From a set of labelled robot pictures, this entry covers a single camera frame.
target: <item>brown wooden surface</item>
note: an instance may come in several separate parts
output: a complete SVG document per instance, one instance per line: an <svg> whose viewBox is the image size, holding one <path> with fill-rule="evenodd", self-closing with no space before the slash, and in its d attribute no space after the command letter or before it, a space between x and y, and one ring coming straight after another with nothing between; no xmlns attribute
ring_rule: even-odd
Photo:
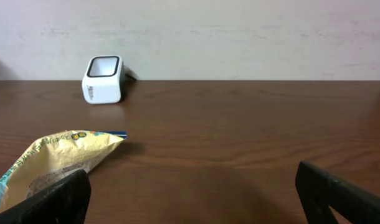
<svg viewBox="0 0 380 224"><path fill-rule="evenodd" d="M66 129L128 131L90 173L86 223L306 223L300 160L380 196L380 82L141 81L114 105L0 82L0 176Z"/></svg>

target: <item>yellow wrapper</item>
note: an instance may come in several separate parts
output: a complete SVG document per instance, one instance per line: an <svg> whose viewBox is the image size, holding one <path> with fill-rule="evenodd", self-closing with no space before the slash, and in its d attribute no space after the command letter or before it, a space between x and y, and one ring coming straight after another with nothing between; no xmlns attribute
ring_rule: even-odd
<svg viewBox="0 0 380 224"><path fill-rule="evenodd" d="M89 172L125 138L66 131L36 140L0 178L0 213L78 169Z"/></svg>

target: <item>cartoon eye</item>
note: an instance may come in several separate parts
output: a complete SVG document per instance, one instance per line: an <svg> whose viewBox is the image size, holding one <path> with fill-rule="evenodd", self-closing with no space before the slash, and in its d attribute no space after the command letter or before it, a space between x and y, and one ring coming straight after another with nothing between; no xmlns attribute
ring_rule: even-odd
<svg viewBox="0 0 380 224"><path fill-rule="evenodd" d="M73 134L71 135L72 139L73 140L78 140L79 139L79 135L78 134Z"/></svg>

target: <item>wall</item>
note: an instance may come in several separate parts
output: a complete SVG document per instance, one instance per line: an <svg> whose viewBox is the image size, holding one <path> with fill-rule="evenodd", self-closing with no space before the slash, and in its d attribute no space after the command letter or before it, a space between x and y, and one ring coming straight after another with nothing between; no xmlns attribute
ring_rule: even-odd
<svg viewBox="0 0 380 224"><path fill-rule="evenodd" d="M0 0L0 79L380 80L380 0Z"/></svg>

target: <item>white container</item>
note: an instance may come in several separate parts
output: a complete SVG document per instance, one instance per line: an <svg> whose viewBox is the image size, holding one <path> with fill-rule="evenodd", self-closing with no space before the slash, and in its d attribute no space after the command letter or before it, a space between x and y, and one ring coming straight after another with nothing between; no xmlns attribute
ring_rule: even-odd
<svg viewBox="0 0 380 224"><path fill-rule="evenodd" d="M120 83L123 68L120 56L97 56L90 60L82 80L82 91L88 103L116 103L121 100Z"/></svg>

